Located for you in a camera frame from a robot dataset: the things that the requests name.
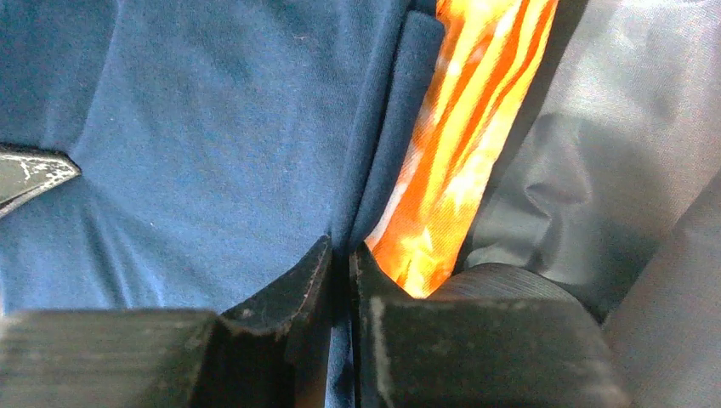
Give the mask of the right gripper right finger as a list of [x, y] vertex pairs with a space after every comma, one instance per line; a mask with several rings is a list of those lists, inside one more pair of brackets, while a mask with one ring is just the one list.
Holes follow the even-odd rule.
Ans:
[[414, 298], [370, 250], [350, 257], [359, 407], [628, 407], [597, 321], [553, 282], [503, 263]]

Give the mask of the navy blue garment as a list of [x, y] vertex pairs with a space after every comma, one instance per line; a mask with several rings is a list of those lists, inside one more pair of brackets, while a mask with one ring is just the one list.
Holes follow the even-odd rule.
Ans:
[[223, 311], [332, 237], [325, 404], [354, 405], [347, 255], [445, 30], [432, 1], [4, 1], [1, 140], [79, 178], [1, 222], [1, 299]]

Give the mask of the orange garment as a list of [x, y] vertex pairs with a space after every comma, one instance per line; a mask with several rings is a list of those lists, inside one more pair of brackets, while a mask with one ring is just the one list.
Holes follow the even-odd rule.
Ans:
[[366, 238], [380, 269], [415, 298], [451, 276], [557, 7], [554, 0], [436, 4], [446, 34], [434, 75], [389, 202]]

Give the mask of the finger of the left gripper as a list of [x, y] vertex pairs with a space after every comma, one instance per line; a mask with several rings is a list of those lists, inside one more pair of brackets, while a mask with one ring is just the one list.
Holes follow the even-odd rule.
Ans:
[[64, 152], [1, 143], [1, 218], [81, 174]]

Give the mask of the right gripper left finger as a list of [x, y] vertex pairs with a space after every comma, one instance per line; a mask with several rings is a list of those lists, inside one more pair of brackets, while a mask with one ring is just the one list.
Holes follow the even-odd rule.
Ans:
[[332, 245], [222, 314], [48, 310], [1, 320], [4, 407], [321, 407]]

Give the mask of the space astronaut hardshell suitcase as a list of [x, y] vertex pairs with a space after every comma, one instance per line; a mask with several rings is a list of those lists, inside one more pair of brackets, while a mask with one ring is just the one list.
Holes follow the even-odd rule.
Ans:
[[562, 1], [457, 268], [544, 276], [637, 407], [720, 404], [720, 4]]

